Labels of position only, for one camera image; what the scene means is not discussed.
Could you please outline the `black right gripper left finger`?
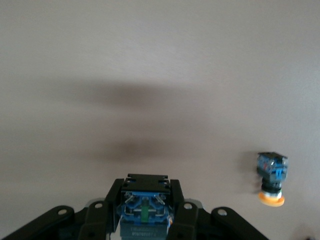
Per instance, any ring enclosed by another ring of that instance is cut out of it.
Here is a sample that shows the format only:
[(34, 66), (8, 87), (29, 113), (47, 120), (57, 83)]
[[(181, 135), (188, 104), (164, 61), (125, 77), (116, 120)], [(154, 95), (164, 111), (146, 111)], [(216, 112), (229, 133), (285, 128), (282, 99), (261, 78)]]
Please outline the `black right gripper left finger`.
[(13, 231), (5, 240), (109, 240), (117, 230), (124, 179), (113, 182), (106, 197), (75, 212), (67, 205), (56, 206)]

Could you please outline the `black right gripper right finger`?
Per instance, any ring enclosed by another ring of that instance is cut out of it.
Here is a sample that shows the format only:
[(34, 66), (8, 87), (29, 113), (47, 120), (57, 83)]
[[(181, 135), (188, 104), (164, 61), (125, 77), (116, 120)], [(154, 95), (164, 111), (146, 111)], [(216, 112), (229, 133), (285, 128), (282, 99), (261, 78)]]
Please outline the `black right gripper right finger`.
[(267, 237), (229, 207), (207, 212), (183, 196), (180, 181), (170, 180), (174, 220), (168, 240), (266, 240)]

